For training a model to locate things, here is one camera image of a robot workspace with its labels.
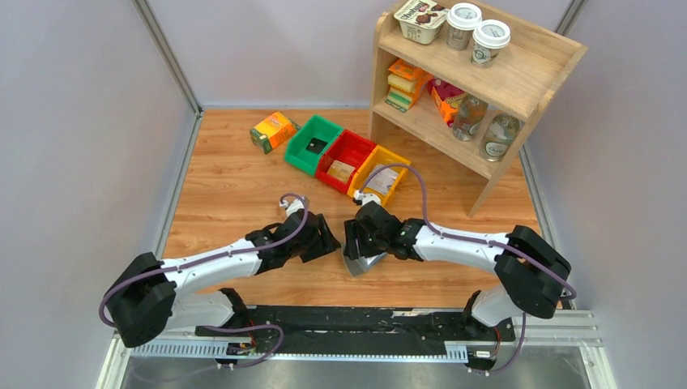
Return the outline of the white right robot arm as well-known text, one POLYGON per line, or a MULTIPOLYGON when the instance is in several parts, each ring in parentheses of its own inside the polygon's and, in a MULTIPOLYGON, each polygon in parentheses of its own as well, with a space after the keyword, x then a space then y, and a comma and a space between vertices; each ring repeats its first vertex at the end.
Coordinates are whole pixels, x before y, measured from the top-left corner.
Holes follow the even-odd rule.
POLYGON ((570 263, 523 225, 509 233, 473 233, 424 219, 400 220, 379 203, 370 202, 345 221, 344 233, 343 257, 354 276, 387 256, 444 261, 494 274, 500 284, 475 292, 465 306, 462 327, 476 340, 519 314, 552 318, 570 287, 570 263))

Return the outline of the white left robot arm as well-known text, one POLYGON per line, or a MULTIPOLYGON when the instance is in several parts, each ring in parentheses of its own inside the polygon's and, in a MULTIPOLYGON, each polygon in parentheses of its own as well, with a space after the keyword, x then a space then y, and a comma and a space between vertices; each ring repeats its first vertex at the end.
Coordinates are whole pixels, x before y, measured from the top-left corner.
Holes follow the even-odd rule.
POLYGON ((105 294, 105 308, 127 348, 190 327, 218 327, 237 336, 248 323, 237 292, 203 289, 281 268, 295 257, 306 263, 340 247, 324 215, 300 209, 219 249, 165 260, 151 252, 138 255, 105 294))

